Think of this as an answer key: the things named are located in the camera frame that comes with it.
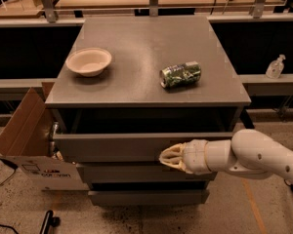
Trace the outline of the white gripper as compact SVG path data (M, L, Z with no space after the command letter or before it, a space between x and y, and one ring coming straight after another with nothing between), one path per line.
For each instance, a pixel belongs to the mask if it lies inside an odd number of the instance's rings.
M194 139L187 144L178 143L160 153L161 164L188 174L205 175L209 173L205 161L207 140Z

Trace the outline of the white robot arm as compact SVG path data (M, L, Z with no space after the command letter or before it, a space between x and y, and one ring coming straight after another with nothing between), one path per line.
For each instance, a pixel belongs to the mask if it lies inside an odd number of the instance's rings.
M192 175L224 172L251 179L278 175L293 184L293 151L253 129L240 130L231 140L175 144L160 153L159 161Z

